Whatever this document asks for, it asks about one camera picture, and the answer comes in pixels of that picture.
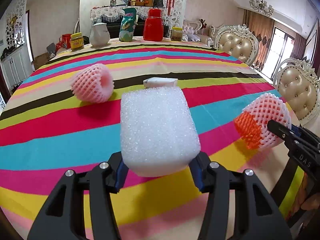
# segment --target window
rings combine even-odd
[[[261,72],[273,80],[277,65],[290,57],[293,43],[293,37],[275,27],[270,50]]]

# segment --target curtain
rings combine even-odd
[[[243,24],[247,25],[258,39],[259,53],[255,61],[255,67],[262,70],[267,59],[275,21],[259,13],[244,10]]]
[[[302,59],[304,52],[306,50],[307,40],[303,38],[301,35],[297,34],[294,39],[293,49],[290,57],[294,57],[296,59]]]

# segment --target green snack bag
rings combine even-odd
[[[121,22],[119,41],[131,42],[133,32],[137,23],[137,10],[135,8],[124,8],[124,17]]]

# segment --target black stripe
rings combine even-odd
[[[115,89],[130,87],[134,85],[142,85],[145,79],[151,77],[169,77],[169,78],[177,78],[179,80],[190,80],[190,79],[202,79],[202,78],[261,78],[259,74],[244,74],[241,72],[231,73],[231,72],[187,72],[187,73],[168,73],[168,74],[151,74],[151,75],[142,75],[131,78],[125,78],[120,80],[115,80]],[[50,95],[44,98],[40,98],[31,102],[28,102],[24,105],[17,106],[15,108],[9,109],[7,111],[2,112],[0,116],[0,120],[9,118],[16,114],[21,114],[25,111],[45,106],[48,104],[56,103],[65,99],[72,97],[72,91],[64,91],[58,94]]]
[[[38,107],[45,106],[48,104],[56,103],[56,102],[65,100],[67,98],[71,98],[72,96],[73,96],[72,91],[68,90],[68,91],[63,91],[58,94],[50,95],[50,96],[47,96],[44,98],[39,98],[37,100],[28,102],[24,105],[17,106],[15,108],[12,108],[12,109],[9,109],[7,111],[2,112],[2,114],[0,116],[0,121],[4,120],[6,118],[9,118],[11,116],[17,115],[17,114],[21,114],[23,112],[26,112],[26,111],[34,109],[34,108],[38,108]]]
[[[71,57],[75,57],[75,56],[81,56],[81,55],[85,55],[85,54],[90,54],[93,52],[102,52],[102,51],[108,51],[108,50],[113,50],[113,49],[121,49],[121,48],[135,48],[135,47],[177,47],[177,48],[191,48],[191,49],[202,49],[202,50],[210,50],[210,51],[216,51],[216,49],[214,48],[202,48],[202,47],[196,47],[196,46],[187,46],[187,45],[170,45],[170,44],[133,44],[133,45],[127,45],[127,46],[117,46],[117,47],[110,47],[110,48],[103,48],[103,49],[96,49],[94,51],[85,51],[85,52],[79,52],[77,54],[73,54],[73,55],[67,55],[67,56],[63,56],[57,59],[53,59],[51,61],[48,61],[46,64],[44,64],[44,66],[46,65],[50,65],[52,63],[56,63],[59,62],[61,60],[65,60]]]
[[[275,187],[270,193],[278,207],[281,205],[285,195],[289,190],[289,187],[293,181],[297,168],[297,163],[292,158],[290,158],[287,162],[287,165],[284,168],[284,171],[280,176],[280,179],[278,180]]]

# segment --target teapot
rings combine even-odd
[[[110,33],[107,29],[107,24],[98,20],[98,23],[94,24],[91,28],[90,44],[93,47],[106,46],[110,41]]]

